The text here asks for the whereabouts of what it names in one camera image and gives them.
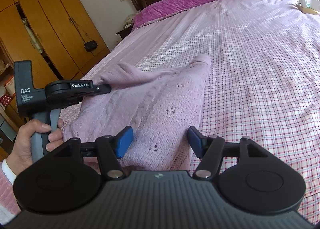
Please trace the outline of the pink sleeve left forearm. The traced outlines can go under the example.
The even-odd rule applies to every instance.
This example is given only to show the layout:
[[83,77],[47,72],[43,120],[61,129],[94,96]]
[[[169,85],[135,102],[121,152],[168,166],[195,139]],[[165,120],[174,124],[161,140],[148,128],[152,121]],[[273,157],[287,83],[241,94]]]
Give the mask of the pink sleeve left forearm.
[[13,183],[16,175],[8,166],[6,159],[1,162],[0,172],[0,221],[1,225],[5,225],[14,219],[21,209],[18,207],[13,193]]

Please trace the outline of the person left hand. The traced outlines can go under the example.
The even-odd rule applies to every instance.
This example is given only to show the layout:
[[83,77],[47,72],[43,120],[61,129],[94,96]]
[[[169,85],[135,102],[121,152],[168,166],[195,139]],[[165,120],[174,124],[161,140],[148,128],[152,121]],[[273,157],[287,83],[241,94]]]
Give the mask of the person left hand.
[[57,130],[52,132],[52,128],[49,125],[33,119],[20,127],[12,152],[2,163],[2,170],[11,183],[13,183],[16,176],[33,164],[31,158],[32,135],[34,133],[46,134],[50,132],[47,136],[49,143],[46,145],[46,150],[51,152],[63,143],[61,130],[63,125],[63,120],[59,119],[57,121]]

